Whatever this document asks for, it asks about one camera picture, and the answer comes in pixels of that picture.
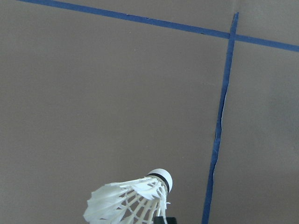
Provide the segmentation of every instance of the gray wall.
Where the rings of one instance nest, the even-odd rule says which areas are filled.
[[[68,0],[299,45],[298,1]],[[0,2],[0,219],[85,223],[90,192],[165,168],[200,223],[228,41]],[[299,55],[237,42],[211,224],[299,220]]]

